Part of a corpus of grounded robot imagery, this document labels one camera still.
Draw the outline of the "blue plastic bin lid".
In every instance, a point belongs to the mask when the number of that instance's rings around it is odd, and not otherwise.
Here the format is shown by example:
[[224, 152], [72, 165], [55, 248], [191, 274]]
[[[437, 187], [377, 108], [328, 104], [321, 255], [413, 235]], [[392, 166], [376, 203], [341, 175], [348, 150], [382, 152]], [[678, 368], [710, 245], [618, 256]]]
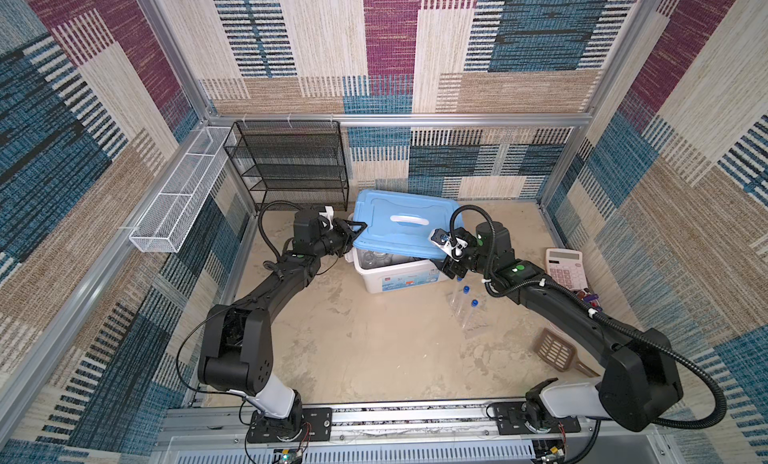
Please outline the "blue plastic bin lid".
[[354, 221], [365, 222], [366, 230], [354, 247], [407, 257], [441, 259], [447, 256], [430, 237], [434, 230], [448, 231], [457, 201], [393, 191], [360, 191], [354, 207]]

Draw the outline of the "glass flask with stopper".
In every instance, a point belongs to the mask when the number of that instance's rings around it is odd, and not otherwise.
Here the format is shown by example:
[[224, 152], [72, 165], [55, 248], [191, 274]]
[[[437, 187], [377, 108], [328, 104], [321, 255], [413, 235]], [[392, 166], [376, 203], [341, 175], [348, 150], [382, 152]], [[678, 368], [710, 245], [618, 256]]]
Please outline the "glass flask with stopper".
[[375, 269], [392, 264], [392, 256], [388, 253], [377, 251], [364, 251], [361, 258], [363, 269]]

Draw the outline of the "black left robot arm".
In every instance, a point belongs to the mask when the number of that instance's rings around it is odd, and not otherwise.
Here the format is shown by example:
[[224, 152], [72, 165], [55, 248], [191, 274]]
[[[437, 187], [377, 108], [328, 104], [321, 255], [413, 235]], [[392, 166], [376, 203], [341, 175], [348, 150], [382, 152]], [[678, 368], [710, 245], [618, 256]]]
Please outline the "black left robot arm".
[[[278, 207], [295, 211], [293, 237], [283, 251], [263, 228], [266, 212]], [[320, 274], [322, 259], [348, 254], [366, 228], [364, 222], [337, 217], [328, 206], [306, 207], [286, 200], [261, 206], [257, 229], [274, 253], [274, 260], [265, 262], [270, 274], [244, 297], [213, 306], [192, 330], [202, 333], [197, 379], [208, 387], [206, 394], [237, 396], [268, 419], [298, 419], [298, 392], [273, 373], [272, 323]]]

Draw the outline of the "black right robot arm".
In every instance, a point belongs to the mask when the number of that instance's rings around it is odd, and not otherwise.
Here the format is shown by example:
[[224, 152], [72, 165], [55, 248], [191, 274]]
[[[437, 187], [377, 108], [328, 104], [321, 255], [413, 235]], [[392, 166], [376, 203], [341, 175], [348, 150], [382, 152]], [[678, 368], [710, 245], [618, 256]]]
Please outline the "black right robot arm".
[[[651, 424], [700, 430], [725, 418], [728, 404], [721, 386], [676, 352], [663, 333], [654, 328], [641, 331], [612, 318], [558, 284], [541, 267], [517, 258], [508, 229], [485, 209], [459, 206], [447, 228], [432, 230], [429, 241], [442, 252], [444, 258], [436, 264], [447, 277], [480, 274], [489, 296], [509, 299], [544, 317], [603, 367], [601, 378], [581, 384], [550, 380], [531, 390], [528, 407], [536, 419], [545, 414], [609, 419], [639, 432]], [[714, 408], [703, 418], [674, 420], [664, 415], [684, 396], [680, 367], [695, 375], [713, 397]]]

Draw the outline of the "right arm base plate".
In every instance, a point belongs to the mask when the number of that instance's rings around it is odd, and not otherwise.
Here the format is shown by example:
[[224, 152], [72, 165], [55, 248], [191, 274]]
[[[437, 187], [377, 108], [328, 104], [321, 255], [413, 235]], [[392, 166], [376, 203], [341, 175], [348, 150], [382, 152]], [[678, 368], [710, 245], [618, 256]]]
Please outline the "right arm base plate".
[[570, 435], [581, 431], [576, 418], [555, 418], [543, 407], [525, 400], [489, 404], [486, 414], [500, 435], [560, 434], [562, 431]]

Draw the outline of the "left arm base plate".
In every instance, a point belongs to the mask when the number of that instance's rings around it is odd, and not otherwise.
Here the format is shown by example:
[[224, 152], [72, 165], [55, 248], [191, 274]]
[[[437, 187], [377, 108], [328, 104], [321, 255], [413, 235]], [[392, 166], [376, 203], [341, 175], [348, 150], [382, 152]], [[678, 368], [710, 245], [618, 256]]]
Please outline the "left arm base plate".
[[326, 442], [330, 440], [333, 410], [330, 407], [304, 408], [285, 419], [263, 417], [254, 411], [245, 440], [248, 444]]

